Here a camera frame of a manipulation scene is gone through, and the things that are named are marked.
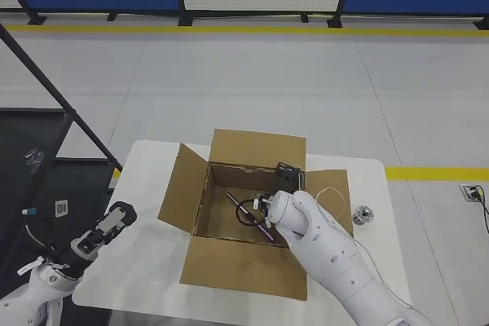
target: metal cylinder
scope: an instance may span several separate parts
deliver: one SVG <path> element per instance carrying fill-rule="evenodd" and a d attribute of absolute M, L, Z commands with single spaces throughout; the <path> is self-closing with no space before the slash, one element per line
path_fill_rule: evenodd
<path fill-rule="evenodd" d="M 357 225 L 364 225 L 371 222 L 375 218 L 373 210 L 365 205 L 357 207 L 353 214 L 353 222 Z"/>

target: white cable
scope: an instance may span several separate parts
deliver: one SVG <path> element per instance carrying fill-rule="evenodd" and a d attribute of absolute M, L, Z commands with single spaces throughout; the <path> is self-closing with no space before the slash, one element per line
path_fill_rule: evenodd
<path fill-rule="evenodd" d="M 395 298 L 397 299 L 400 303 L 403 304 L 403 306 L 405 306 L 406 308 L 408 309 L 411 309 L 412 311 L 415 311 L 417 314 L 419 315 L 422 315 L 422 317 L 424 317 L 425 319 L 427 319 L 431 324 L 433 324 L 433 322 L 431 321 L 431 319 L 429 319 L 426 315 L 424 315 L 424 313 L 422 311 L 419 311 L 418 309 L 416 309 L 414 306 L 412 306 L 411 304 L 405 302 L 401 297 L 399 297 L 395 292 L 393 292 L 391 289 L 390 289 L 390 286 L 384 281 L 384 278 L 382 277 L 382 274 L 380 273 L 380 271 L 378 270 L 378 267 L 375 263 L 375 260 L 373 259 L 373 256 L 370 254 L 369 250 L 363 245 L 361 244 L 358 240 L 356 239 L 353 239 L 353 241 L 362 249 L 364 249 L 364 251 L 368 254 L 368 257 L 369 259 L 372 261 L 372 264 L 373 266 L 375 267 L 375 271 L 377 272 L 377 275 L 378 275 L 378 278 L 381 282 L 382 285 L 385 286 L 386 290 Z"/>
<path fill-rule="evenodd" d="M 344 211 L 346 210 L 346 200 L 344 199 L 344 196 L 337 189 L 335 189 L 334 187 L 331 187 L 331 186 L 330 187 L 326 187 L 325 189 L 321 190 L 317 194 L 317 196 L 315 196 L 315 202 L 317 203 L 317 208 L 319 209 L 320 214 L 323 215 L 323 217 L 324 217 L 325 220 L 328 220 L 328 218 L 326 217 L 326 214 L 324 214 L 324 212 L 322 211 L 322 208 L 319 205 L 319 196 L 320 196 L 320 194 L 322 194 L 323 192 L 326 192 L 329 189 L 333 189 L 341 197 L 341 199 L 342 199 L 342 204 L 343 204 L 342 211 L 341 211 L 340 214 L 338 214 L 337 218 L 340 218 L 342 216 L 342 214 L 344 213 Z"/>
<path fill-rule="evenodd" d="M 36 236 L 33 235 L 33 233 L 31 233 L 31 230 L 29 230 L 29 225 L 25 224 L 25 230 L 27 230 L 27 233 L 29 234 L 29 236 L 31 237 L 31 239 L 33 239 L 34 241 L 36 241 L 37 244 L 41 245 L 43 248 L 46 247 L 40 240 L 37 239 Z"/>

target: floor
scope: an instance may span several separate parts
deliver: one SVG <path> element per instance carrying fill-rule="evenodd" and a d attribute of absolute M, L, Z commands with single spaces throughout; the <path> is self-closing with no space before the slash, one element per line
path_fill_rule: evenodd
<path fill-rule="evenodd" d="M 278 23 L 296 24 L 293 19 Z M 6 15 L 4 20 L 25 19 Z M 64 16 L 46 24 L 103 20 Z M 148 20 L 127 17 L 115 24 Z M 346 24 L 398 28 L 407 23 Z M 453 20 L 413 26 L 474 28 Z M 489 167 L 489 38 L 14 36 L 121 162 L 138 139 L 209 144 L 214 128 L 229 128 L 304 136 L 310 153 L 373 158 L 387 166 Z M 0 106 L 57 106 L 1 41 Z M 101 154 L 73 128 L 60 155 Z M 463 200 L 458 183 L 392 181 L 391 200 L 414 305 L 437 325 L 484 325 L 489 322 L 489 240 L 480 207 Z M 489 183 L 483 186 L 489 204 Z M 157 323 L 123 315 L 112 324 L 125 319 Z"/>

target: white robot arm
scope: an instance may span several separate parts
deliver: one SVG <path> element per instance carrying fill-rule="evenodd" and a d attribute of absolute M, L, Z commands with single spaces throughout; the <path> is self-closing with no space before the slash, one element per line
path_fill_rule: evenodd
<path fill-rule="evenodd" d="M 373 275 L 353 238 L 309 193 L 279 191 L 269 201 L 266 219 L 308 275 L 337 298 L 358 326 L 433 326 Z"/>
<path fill-rule="evenodd" d="M 31 271 L 29 283 L 0 300 L 0 325 L 58 326 L 63 298 L 73 293 L 83 272 L 98 257 L 98 250 L 108 245 L 137 216 L 134 208 L 118 201 L 98 224 L 53 259 L 38 258 L 18 273 Z"/>

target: white wall panel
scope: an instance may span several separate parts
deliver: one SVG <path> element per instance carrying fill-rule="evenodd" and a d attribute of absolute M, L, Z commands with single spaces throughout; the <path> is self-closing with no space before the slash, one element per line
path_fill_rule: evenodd
<path fill-rule="evenodd" d="M 338 0 L 186 0 L 189 10 L 212 11 L 335 11 Z"/>
<path fill-rule="evenodd" d="M 16 0 L 0 0 L 0 8 L 21 8 Z"/>

